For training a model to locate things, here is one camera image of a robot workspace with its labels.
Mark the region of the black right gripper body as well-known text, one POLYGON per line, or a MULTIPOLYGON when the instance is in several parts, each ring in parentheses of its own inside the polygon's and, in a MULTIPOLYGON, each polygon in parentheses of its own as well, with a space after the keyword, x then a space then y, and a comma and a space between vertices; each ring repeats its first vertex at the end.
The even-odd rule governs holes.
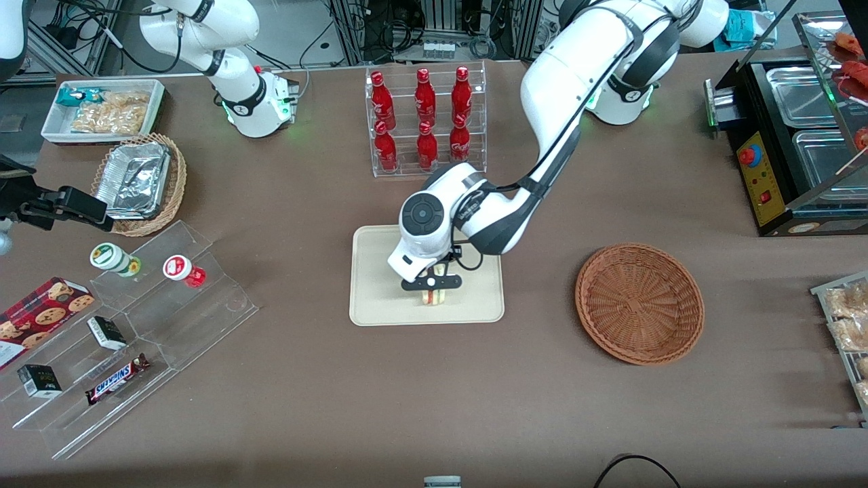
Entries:
POLYGON ((55 201, 47 198, 52 191, 38 185, 34 175, 33 167, 1 155, 1 216, 50 230, 58 219, 55 201))

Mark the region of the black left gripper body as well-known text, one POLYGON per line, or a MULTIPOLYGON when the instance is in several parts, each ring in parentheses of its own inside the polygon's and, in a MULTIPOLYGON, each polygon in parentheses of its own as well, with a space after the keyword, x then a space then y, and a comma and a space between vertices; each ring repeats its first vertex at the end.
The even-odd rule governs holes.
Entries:
POLYGON ((458 274, 448 272, 449 262, 438 262, 422 272, 413 281, 402 281, 404 291, 439 291, 458 289, 464 281, 458 274))

